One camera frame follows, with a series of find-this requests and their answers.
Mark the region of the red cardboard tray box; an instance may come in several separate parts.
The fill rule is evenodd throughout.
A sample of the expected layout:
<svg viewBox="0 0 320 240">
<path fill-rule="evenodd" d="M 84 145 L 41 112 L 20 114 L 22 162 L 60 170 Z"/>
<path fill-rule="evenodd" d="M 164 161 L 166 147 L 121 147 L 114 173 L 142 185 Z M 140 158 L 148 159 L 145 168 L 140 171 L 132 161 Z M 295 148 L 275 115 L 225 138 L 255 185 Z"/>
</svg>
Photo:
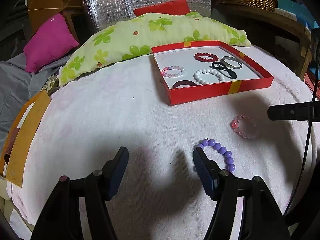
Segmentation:
<svg viewBox="0 0 320 240">
<path fill-rule="evenodd" d="M 171 106 L 268 88 L 273 82 L 260 64 L 221 41 L 167 44 L 153 47 L 152 53 Z M 224 65 L 224 56 L 238 59 L 242 68 Z"/>
</svg>

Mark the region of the wooden shelf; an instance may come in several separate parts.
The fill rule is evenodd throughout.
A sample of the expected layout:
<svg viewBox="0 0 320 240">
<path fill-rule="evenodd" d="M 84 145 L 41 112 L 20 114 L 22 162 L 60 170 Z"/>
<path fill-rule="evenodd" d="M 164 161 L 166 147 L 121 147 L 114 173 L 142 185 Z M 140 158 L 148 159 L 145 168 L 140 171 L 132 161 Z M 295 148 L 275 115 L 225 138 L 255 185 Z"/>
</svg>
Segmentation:
<svg viewBox="0 0 320 240">
<path fill-rule="evenodd" d="M 274 12 L 240 5 L 216 4 L 212 18 L 245 30 L 252 44 L 263 48 L 288 66 L 300 79 L 304 79 L 311 55 L 311 33 L 298 22 Z M 276 38 L 289 40 L 293 53 L 285 56 Z"/>
</svg>

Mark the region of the grey bed sheet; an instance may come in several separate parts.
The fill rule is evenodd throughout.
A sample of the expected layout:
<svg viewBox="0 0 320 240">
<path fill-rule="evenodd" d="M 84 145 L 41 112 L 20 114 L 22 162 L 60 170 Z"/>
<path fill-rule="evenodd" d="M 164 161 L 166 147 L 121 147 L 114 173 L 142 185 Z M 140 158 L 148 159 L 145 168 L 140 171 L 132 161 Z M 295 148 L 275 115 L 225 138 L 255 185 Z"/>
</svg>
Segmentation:
<svg viewBox="0 0 320 240">
<path fill-rule="evenodd" d="M 64 56 L 41 68 L 39 72 L 26 71 L 26 57 L 20 53 L 1 62 L 0 74 L 0 129 L 1 147 L 4 146 L 12 124 L 22 106 L 36 95 L 48 78 L 64 66 L 70 56 Z"/>
</svg>

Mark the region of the magenta cushion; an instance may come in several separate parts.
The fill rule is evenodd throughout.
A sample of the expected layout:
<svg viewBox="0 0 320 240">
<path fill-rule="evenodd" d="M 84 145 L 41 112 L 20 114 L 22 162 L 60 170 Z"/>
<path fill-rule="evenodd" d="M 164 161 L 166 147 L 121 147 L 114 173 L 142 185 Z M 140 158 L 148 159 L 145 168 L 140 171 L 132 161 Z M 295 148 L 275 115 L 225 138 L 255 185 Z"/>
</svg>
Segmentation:
<svg viewBox="0 0 320 240">
<path fill-rule="evenodd" d="M 65 18 L 58 13 L 44 22 L 23 48 L 26 59 L 25 70 L 36 73 L 78 45 L 79 42 L 69 31 Z"/>
</svg>

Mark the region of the pink textured blanket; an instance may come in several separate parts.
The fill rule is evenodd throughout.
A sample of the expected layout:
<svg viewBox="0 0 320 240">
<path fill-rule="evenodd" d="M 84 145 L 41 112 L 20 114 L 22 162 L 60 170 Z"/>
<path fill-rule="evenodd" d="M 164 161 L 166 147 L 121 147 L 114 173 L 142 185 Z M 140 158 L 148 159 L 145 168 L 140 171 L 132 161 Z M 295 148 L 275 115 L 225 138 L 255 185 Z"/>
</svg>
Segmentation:
<svg viewBox="0 0 320 240">
<path fill-rule="evenodd" d="M 300 198 L 319 156 L 319 124 L 271 121 L 271 105 L 310 101 L 310 89 L 256 46 L 241 51 L 274 77 L 271 87 L 171 106 L 152 56 L 70 82 L 52 95 L 33 138 L 22 187 L 7 192 L 31 225 L 58 179 L 83 178 L 121 146 L 129 163 L 107 203 L 119 239 L 203 239 L 215 203 L 193 169 L 201 139 L 233 154 L 235 175 L 260 176 L 281 210 L 295 186 Z M 311 134 L 310 143 L 306 142 Z"/>
</svg>

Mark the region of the green floral pillow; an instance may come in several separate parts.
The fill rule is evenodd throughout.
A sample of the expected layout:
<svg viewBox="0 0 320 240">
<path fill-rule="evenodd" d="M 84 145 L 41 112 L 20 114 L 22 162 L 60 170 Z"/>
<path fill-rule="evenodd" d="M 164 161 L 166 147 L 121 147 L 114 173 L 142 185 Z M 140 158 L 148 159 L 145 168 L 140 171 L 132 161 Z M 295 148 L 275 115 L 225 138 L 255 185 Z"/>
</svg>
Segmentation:
<svg viewBox="0 0 320 240">
<path fill-rule="evenodd" d="M 116 62 L 149 55 L 153 47 L 192 41 L 222 41 L 249 47 L 243 30 L 232 28 L 198 12 L 185 15 L 146 13 L 118 22 L 92 35 L 59 70 L 64 86 L 82 74 Z"/>
</svg>

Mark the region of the silver metal bangle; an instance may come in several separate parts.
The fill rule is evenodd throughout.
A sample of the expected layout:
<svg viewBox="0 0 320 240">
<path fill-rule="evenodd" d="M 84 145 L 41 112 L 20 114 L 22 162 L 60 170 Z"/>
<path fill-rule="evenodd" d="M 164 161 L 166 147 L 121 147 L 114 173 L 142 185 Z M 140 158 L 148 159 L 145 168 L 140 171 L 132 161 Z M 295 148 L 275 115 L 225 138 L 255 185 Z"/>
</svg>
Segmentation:
<svg viewBox="0 0 320 240">
<path fill-rule="evenodd" d="M 242 68 L 242 62 L 231 56 L 224 56 L 220 61 L 221 63 L 223 63 L 229 68 L 233 68 L 233 69 Z"/>
</svg>

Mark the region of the teal cardboard box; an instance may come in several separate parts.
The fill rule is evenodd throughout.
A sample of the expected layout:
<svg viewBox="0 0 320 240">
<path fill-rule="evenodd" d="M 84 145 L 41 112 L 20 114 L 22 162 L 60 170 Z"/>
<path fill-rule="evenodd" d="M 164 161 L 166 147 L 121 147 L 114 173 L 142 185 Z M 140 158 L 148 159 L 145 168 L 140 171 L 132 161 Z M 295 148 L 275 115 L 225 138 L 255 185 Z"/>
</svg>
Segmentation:
<svg viewBox="0 0 320 240">
<path fill-rule="evenodd" d="M 278 6 L 274 12 L 307 26 L 309 29 L 319 28 L 318 22 L 304 4 L 291 0 L 278 0 Z"/>
</svg>

